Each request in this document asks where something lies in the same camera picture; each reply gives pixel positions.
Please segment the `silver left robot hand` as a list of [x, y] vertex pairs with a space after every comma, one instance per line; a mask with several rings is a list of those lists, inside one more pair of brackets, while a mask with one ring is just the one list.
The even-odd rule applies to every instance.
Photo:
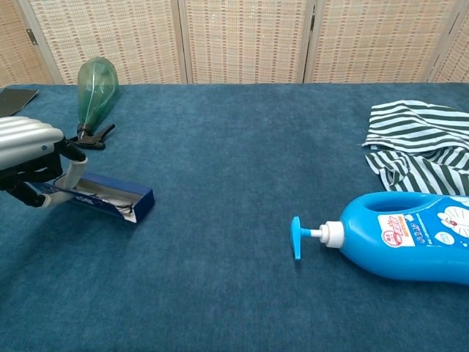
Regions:
[[[70, 201], [70, 191], [84, 173], [86, 155], [63, 131], [29, 117], [1, 118], [1, 190], [33, 208]], [[40, 194], [30, 183], [47, 183], [64, 176], [63, 189]]]

